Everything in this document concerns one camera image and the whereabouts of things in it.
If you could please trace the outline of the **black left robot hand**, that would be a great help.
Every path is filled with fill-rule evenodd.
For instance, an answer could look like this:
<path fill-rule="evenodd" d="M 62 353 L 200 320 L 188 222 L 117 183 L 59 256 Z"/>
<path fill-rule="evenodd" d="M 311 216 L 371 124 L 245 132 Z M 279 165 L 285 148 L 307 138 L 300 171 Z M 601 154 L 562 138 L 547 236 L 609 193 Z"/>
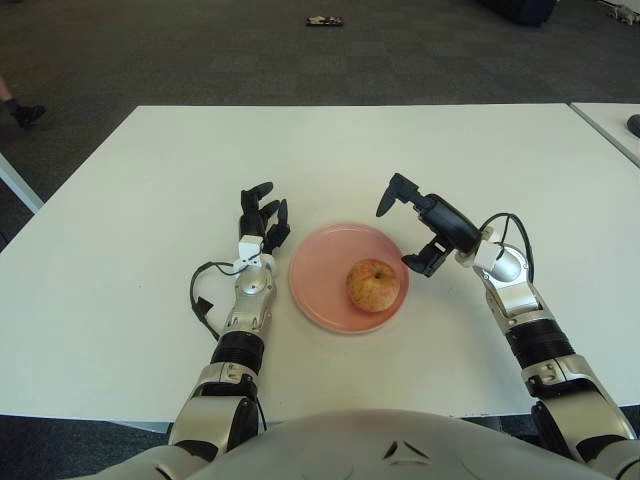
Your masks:
<path fill-rule="evenodd" d="M 273 200 L 260 206 L 260 201 L 272 190 L 273 183 L 264 182 L 249 190 L 242 190 L 240 197 L 242 215 L 239 220 L 239 237 L 258 237 L 264 254 L 272 254 L 276 248 L 281 247 L 291 232 L 286 199 Z"/>

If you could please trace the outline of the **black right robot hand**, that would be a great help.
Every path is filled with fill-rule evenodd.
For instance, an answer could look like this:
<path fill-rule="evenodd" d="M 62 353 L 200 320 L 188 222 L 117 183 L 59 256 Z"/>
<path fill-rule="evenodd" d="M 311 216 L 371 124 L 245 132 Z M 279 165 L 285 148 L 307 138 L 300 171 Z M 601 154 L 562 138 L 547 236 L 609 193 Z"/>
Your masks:
<path fill-rule="evenodd" d="M 376 216 L 385 215 L 396 201 L 411 203 L 420 222 L 435 234 L 419 253 L 402 257 L 412 271 L 431 277 L 452 251 L 468 255 L 477 249 L 481 232 L 466 216 L 436 194 L 422 195 L 416 184 L 399 173 L 391 177 Z"/>

